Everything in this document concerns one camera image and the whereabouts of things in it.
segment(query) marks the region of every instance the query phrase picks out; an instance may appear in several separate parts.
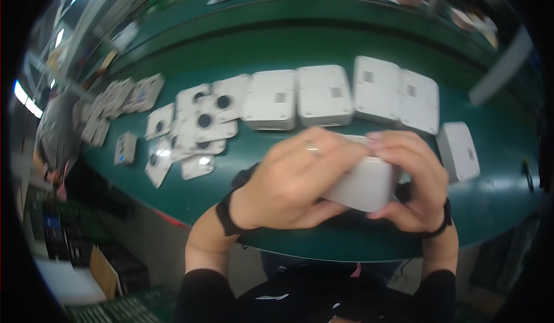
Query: round black disc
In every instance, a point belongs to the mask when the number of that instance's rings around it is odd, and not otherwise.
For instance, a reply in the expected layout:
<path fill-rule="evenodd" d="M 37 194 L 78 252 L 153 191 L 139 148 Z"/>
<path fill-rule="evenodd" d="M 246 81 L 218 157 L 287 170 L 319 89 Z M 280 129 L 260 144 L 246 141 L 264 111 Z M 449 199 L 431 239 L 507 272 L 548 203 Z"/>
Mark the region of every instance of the round black disc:
<path fill-rule="evenodd" d="M 212 124 L 212 118 L 208 114 L 202 114 L 198 117 L 198 126 L 207 128 Z"/>

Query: white device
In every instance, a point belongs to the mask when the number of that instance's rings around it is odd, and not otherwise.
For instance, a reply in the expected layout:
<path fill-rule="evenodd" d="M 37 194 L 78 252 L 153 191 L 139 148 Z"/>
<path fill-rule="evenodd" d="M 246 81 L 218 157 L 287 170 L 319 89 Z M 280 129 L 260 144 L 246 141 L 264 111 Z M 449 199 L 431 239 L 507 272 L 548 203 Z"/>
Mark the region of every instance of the white device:
<path fill-rule="evenodd" d="M 123 113 L 121 107 L 131 94 L 133 87 L 135 87 L 135 82 L 131 78 L 127 78 L 117 85 L 114 96 L 105 108 L 110 119 L 118 118 Z"/>
<path fill-rule="evenodd" d="M 479 176 L 477 152 L 465 123 L 444 123 L 437 136 L 437 146 L 450 183 Z"/>
<path fill-rule="evenodd" d="M 194 155 L 185 159 L 181 164 L 181 176 L 183 180 L 210 174 L 216 167 L 216 159 L 213 155 Z"/>
<path fill-rule="evenodd" d="M 398 120 L 400 73 L 397 64 L 356 57 L 352 90 L 357 118 L 383 124 Z"/>
<path fill-rule="evenodd" d="M 155 188 L 159 188 L 171 167 L 171 141 L 162 137 L 148 158 L 145 172 Z"/>
<path fill-rule="evenodd" d="M 298 115 L 304 127 L 344 126 L 352 121 L 354 108 L 350 85 L 339 65 L 300 67 Z"/>
<path fill-rule="evenodd" d="M 439 133 L 439 85 L 410 70 L 402 70 L 401 80 L 401 124 L 416 132 Z"/>
<path fill-rule="evenodd" d="M 194 140 L 197 143 L 231 138 L 238 132 L 236 120 L 218 122 L 216 100 L 216 96 L 209 95 L 202 97 L 198 102 L 198 112 L 193 123 L 196 128 Z M 189 125 L 190 122 L 184 123 L 184 127 L 189 127 Z"/>
<path fill-rule="evenodd" d="M 295 73 L 268 70 L 254 73 L 240 118 L 253 130 L 290 131 L 296 124 Z"/>
<path fill-rule="evenodd" d="M 176 119 L 185 120 L 187 118 L 193 118 L 198 110 L 197 103 L 202 97 L 207 95 L 209 95 L 209 84 L 201 84 L 180 91 L 175 98 L 175 103 L 177 105 Z"/>
<path fill-rule="evenodd" d="M 96 128 L 96 132 L 94 132 L 94 137 L 93 137 L 93 141 L 91 142 L 91 145 L 95 147 L 102 147 L 102 145 L 104 144 L 104 140 L 106 139 L 106 134 L 109 128 L 110 128 L 110 123 L 106 121 L 106 119 L 98 120 L 98 127 Z"/>
<path fill-rule="evenodd" d="M 349 140 L 367 144 L 363 136 L 345 135 Z M 323 198 L 344 206 L 366 211 L 379 211 L 389 202 L 396 189 L 400 169 L 377 157 L 364 157 Z"/>
<path fill-rule="evenodd" d="M 115 142 L 114 165 L 128 165 L 135 161 L 135 149 L 137 136 L 131 132 L 125 132 Z"/>
<path fill-rule="evenodd" d="M 216 97 L 214 103 L 218 122 L 224 123 L 242 116 L 248 79 L 248 74 L 241 74 L 237 77 L 212 83 L 212 94 Z"/>
<path fill-rule="evenodd" d="M 141 85 L 138 87 L 139 91 L 137 93 L 136 100 L 133 104 L 134 112 L 145 112 L 152 109 L 156 100 L 162 91 L 163 84 L 165 84 L 165 79 L 163 79 L 162 74 L 158 73 L 155 76 L 146 78 L 142 81 Z"/>
<path fill-rule="evenodd" d="M 85 128 L 83 129 L 83 132 L 81 133 L 81 139 L 84 142 L 91 144 L 93 142 L 94 133 L 96 133 L 97 128 L 98 119 L 90 117 L 85 125 Z"/>
<path fill-rule="evenodd" d="M 174 111 L 175 103 L 170 103 L 151 112 L 148 115 L 144 138 L 150 140 L 169 133 Z"/>

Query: white box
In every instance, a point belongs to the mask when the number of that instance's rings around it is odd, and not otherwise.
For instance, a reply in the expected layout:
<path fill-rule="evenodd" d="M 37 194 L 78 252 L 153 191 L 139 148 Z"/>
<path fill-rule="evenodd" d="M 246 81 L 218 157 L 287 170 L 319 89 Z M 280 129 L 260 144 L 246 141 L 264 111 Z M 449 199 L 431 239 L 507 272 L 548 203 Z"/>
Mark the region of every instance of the white box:
<path fill-rule="evenodd" d="M 339 65 L 300 67 L 298 115 L 304 127 L 344 126 L 352 121 L 354 109 L 350 84 Z"/>
<path fill-rule="evenodd" d="M 416 132 L 439 133 L 439 85 L 410 70 L 402 70 L 400 123 Z"/>
<path fill-rule="evenodd" d="M 347 136 L 352 141 L 366 144 L 364 136 Z M 398 166 L 377 157 L 364 157 L 323 198 L 344 206 L 374 212 L 383 208 L 394 195 L 400 175 Z"/>
<path fill-rule="evenodd" d="M 296 124 L 295 73 L 254 73 L 243 105 L 243 120 L 253 130 L 289 131 Z"/>
<path fill-rule="evenodd" d="M 109 128 L 110 123 L 106 121 L 106 119 L 98 120 L 98 128 L 96 128 L 96 132 L 94 132 L 94 138 L 91 145 L 94 147 L 102 147 Z"/>
<path fill-rule="evenodd" d="M 356 57 L 352 90 L 357 118 L 382 124 L 398 120 L 400 73 L 397 64 Z"/>
<path fill-rule="evenodd" d="M 437 146 L 450 183 L 479 176 L 477 152 L 465 123 L 444 123 L 437 136 Z"/>
<path fill-rule="evenodd" d="M 241 74 L 212 83 L 212 95 L 217 110 L 216 119 L 220 123 L 238 119 L 242 116 L 244 98 L 248 88 L 248 74 Z"/>
<path fill-rule="evenodd" d="M 137 99 L 133 106 L 134 112 L 145 112 L 152 109 L 165 82 L 161 73 L 144 79 L 139 87 L 140 92 L 137 94 Z"/>
<path fill-rule="evenodd" d="M 135 149 L 137 146 L 137 136 L 130 132 L 125 132 L 119 136 L 115 142 L 114 165 L 128 165 L 135 161 Z"/>
<path fill-rule="evenodd" d="M 175 103 L 164 105 L 148 115 L 146 123 L 146 140 L 154 139 L 167 134 L 171 130 Z"/>

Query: worker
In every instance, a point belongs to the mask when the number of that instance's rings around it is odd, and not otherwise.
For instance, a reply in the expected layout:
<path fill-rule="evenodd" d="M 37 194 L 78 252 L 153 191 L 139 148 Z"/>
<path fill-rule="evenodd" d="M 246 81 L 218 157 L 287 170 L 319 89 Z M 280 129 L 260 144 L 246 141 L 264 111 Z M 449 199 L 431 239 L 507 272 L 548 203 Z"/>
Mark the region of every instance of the worker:
<path fill-rule="evenodd" d="M 104 73 L 95 71 L 81 87 L 88 90 Z M 109 189 L 107 181 L 80 156 L 83 106 L 84 102 L 72 93 L 50 94 L 37 128 L 34 168 L 53 185 L 61 200 L 76 200 L 124 218 L 130 203 L 115 199 L 118 193 Z"/>
<path fill-rule="evenodd" d="M 449 322 L 453 319 L 458 234 L 447 200 L 448 174 L 415 133 L 369 133 L 368 145 L 319 127 L 272 147 L 250 179 L 196 221 L 185 249 L 177 322 Z M 411 196 L 367 218 L 390 220 L 422 240 L 422 281 L 413 296 L 361 271 L 299 266 L 235 299 L 229 250 L 257 228 L 313 228 L 348 208 L 319 199 L 364 156 L 411 174 Z"/>

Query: black circular pad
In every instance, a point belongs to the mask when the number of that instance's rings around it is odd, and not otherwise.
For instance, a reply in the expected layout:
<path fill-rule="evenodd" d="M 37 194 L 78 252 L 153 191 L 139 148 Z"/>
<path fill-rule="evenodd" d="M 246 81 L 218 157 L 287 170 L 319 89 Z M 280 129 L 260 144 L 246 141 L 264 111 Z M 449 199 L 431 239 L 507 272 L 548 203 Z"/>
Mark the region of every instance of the black circular pad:
<path fill-rule="evenodd" d="M 156 163 L 158 163 L 158 156 L 156 156 L 156 154 L 153 153 L 152 156 L 150 156 L 150 164 L 152 166 L 155 166 Z"/>
<path fill-rule="evenodd" d="M 231 99 L 227 96 L 221 96 L 217 99 L 219 109 L 225 109 L 231 104 Z"/>
<path fill-rule="evenodd" d="M 198 117 L 198 126 L 207 128 L 212 124 L 212 117 L 208 114 L 202 114 Z"/>
<path fill-rule="evenodd" d="M 204 142 L 199 142 L 196 144 L 196 146 L 199 148 L 199 149 L 207 149 L 209 148 L 209 141 L 204 141 Z"/>
<path fill-rule="evenodd" d="M 198 99 L 200 97 L 204 97 L 204 93 L 203 92 L 197 92 L 196 95 L 194 95 L 194 101 L 198 101 Z"/>

